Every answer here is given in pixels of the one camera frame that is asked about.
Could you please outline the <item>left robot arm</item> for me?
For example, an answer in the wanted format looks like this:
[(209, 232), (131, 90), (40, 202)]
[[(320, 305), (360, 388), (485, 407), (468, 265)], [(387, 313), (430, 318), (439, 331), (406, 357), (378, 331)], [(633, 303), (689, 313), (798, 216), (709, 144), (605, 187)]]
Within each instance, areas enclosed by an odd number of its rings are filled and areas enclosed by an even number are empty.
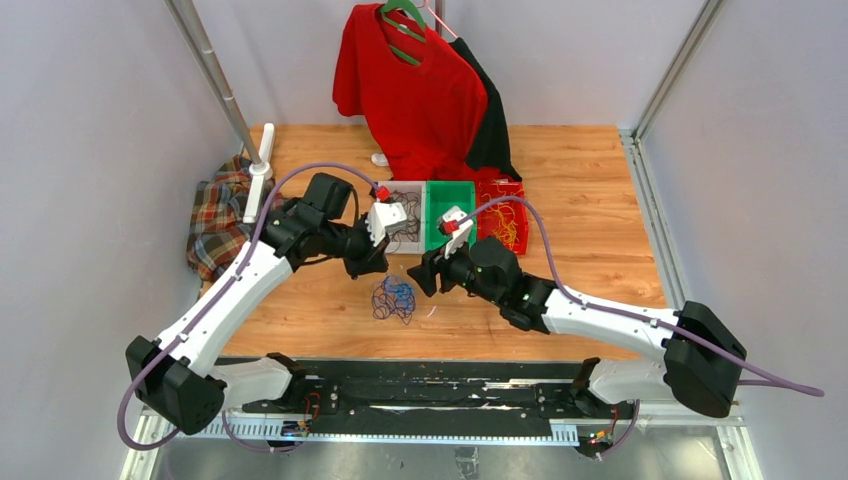
[(351, 225), (339, 219), (353, 186), (323, 172), (312, 177), (302, 196), (270, 206), (254, 238), (187, 313), (155, 339), (138, 336), (127, 346), (132, 383), (118, 418), (125, 418), (130, 399), (137, 398), (176, 432), (193, 435), (221, 412), (246, 403), (269, 400), (283, 413), (298, 411), (307, 389), (294, 378), (292, 360), (268, 354), (220, 366), (217, 359), (261, 301), (303, 265), (340, 259), (352, 279), (387, 271), (385, 250), (407, 214), (386, 188), (373, 193), (370, 209)]

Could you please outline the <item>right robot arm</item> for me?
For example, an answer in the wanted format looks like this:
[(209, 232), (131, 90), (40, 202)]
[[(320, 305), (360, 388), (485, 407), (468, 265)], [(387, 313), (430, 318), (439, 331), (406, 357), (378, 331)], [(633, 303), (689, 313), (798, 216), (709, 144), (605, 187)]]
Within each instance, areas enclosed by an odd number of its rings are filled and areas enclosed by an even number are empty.
[(592, 338), (639, 354), (635, 361), (585, 360), (571, 390), (584, 416), (625, 400), (675, 400), (712, 418), (730, 413), (747, 352), (702, 303), (675, 310), (565, 294), (553, 280), (524, 272), (493, 237), (454, 252), (428, 251), (407, 273), (426, 296), (460, 287), (522, 331)]

